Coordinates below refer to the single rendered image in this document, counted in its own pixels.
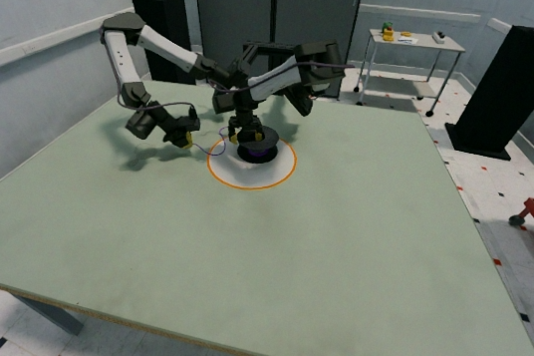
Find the white flat disc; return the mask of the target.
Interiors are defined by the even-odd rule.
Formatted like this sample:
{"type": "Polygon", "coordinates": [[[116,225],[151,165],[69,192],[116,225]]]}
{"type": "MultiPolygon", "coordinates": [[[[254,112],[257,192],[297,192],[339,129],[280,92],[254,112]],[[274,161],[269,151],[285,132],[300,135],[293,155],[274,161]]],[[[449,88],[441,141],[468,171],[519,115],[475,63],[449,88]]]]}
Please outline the white flat disc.
{"type": "Polygon", "coordinates": [[[277,157],[264,164],[244,161],[238,154],[238,140],[238,145],[231,143],[229,137],[224,141],[219,142],[211,151],[209,164],[214,174],[229,184],[247,188],[268,186],[285,178],[294,166],[292,150],[280,139],[276,145],[277,157]]]}

